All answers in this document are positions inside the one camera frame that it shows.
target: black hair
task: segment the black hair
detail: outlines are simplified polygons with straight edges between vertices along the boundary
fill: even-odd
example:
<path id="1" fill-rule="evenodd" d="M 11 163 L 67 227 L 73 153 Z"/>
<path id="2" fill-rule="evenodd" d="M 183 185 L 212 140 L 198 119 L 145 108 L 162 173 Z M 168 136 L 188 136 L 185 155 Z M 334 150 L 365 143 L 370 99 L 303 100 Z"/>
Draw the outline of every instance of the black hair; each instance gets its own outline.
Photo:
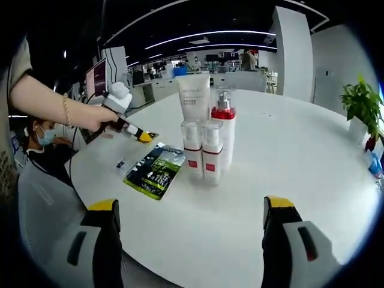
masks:
<path id="1" fill-rule="evenodd" d="M 23 136 L 22 136 L 21 143 L 20 143 L 24 154 L 26 154 L 26 151 L 28 149 L 30 138 L 36 140 L 36 133 L 34 131 L 34 122 L 35 121 L 39 124 L 42 124 L 45 122 L 45 120 L 42 120 L 42 119 L 39 119 L 36 117 L 32 117 L 32 116 L 28 116 L 28 121 L 27 121 L 28 123 L 25 127 L 25 130 L 28 132 L 28 136 L 25 134 L 25 131 L 23 131 Z"/>

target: hand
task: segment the hand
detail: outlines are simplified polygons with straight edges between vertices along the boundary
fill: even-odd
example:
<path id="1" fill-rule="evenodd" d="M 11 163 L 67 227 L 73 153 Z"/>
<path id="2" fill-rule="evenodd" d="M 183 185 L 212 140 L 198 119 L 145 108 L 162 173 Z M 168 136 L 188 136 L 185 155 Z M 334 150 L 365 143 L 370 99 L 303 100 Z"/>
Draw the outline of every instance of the hand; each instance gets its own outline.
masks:
<path id="1" fill-rule="evenodd" d="M 55 137 L 53 140 L 53 144 L 66 144 L 68 146 L 72 145 L 72 142 L 64 137 Z"/>
<path id="2" fill-rule="evenodd" d="M 119 119 L 115 112 L 104 107 L 87 105 L 85 110 L 84 118 L 79 126 L 92 132 L 99 130 L 104 122 L 116 122 Z"/>

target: ceiling light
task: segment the ceiling light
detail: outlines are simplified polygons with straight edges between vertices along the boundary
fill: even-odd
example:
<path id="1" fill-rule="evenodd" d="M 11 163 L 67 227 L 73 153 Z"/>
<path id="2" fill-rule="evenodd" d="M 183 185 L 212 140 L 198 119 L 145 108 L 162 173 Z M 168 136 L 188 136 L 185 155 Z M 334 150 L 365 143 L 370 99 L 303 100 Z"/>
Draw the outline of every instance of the ceiling light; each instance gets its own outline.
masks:
<path id="1" fill-rule="evenodd" d="M 130 67 L 130 66 L 135 65 L 135 64 L 138 64 L 138 63 L 139 63 L 139 61 L 137 61 L 137 62 L 135 62 L 135 63 L 132 63 L 132 64 L 128 65 L 127 67 Z"/>
<path id="2" fill-rule="evenodd" d="M 203 45 L 203 46 L 194 46 L 189 48 L 178 49 L 178 51 L 196 49 L 196 48 L 204 48 L 204 47 L 212 47 L 212 46 L 249 46 L 249 47 L 259 47 L 259 48 L 268 48 L 277 50 L 275 47 L 263 46 L 263 45 L 252 45 L 252 44 L 212 44 L 212 45 Z"/>
<path id="3" fill-rule="evenodd" d="M 155 57 L 159 57 L 161 56 L 162 54 L 158 54 L 158 55 L 155 55 L 155 56 L 152 56 L 152 57 L 149 57 L 148 59 L 152 59 L 152 58 L 155 58 Z"/>
<path id="4" fill-rule="evenodd" d="M 178 37 L 178 38 L 175 38 L 175 39 L 167 40 L 167 41 L 160 42 L 160 43 L 157 43 L 155 45 L 149 46 L 149 47 L 145 48 L 145 50 L 148 50 L 150 48 L 153 48 L 153 47 L 156 47 L 156 46 L 168 43 L 168 42 L 172 42 L 172 41 L 176 41 L 176 40 L 180 40 L 180 39 L 185 39 L 185 38 L 188 38 L 188 37 L 195 37 L 195 36 L 208 35 L 208 34 L 217 34 L 217 33 L 251 33 L 251 34 L 263 34 L 263 35 L 276 36 L 275 33 L 259 32 L 259 31 L 247 31 L 247 30 L 212 31 L 212 32 L 204 32 L 204 33 L 191 34 L 191 35 L 182 36 L 182 37 Z"/>

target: white tube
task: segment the white tube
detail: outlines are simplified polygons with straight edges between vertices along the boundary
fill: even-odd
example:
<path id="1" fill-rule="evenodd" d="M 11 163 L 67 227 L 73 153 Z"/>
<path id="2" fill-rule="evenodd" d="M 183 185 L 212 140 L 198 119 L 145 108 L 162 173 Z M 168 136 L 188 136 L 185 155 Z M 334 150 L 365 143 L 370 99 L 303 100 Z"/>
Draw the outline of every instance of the white tube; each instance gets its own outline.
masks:
<path id="1" fill-rule="evenodd" d="M 209 120 L 209 74 L 177 77 L 184 120 Z"/>

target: table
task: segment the table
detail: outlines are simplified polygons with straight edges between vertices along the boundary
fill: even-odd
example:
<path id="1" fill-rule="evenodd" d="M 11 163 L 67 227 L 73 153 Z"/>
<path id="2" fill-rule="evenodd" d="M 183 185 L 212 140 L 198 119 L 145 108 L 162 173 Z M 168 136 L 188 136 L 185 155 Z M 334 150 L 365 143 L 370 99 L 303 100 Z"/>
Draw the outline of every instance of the table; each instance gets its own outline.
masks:
<path id="1" fill-rule="evenodd" d="M 379 201 L 361 147 L 346 118 L 320 106 L 254 91 L 235 91 L 233 163 L 217 187 L 194 185 L 185 167 L 161 201 L 122 182 L 121 158 L 139 161 L 157 142 L 182 146 L 178 95 L 136 113 L 136 125 L 160 133 L 150 145 L 121 134 L 99 138 L 72 163 L 73 184 L 89 206 L 119 199 L 121 242 L 134 259 L 185 288 L 260 287 L 263 198 L 291 200 L 346 263 L 358 250 Z"/>

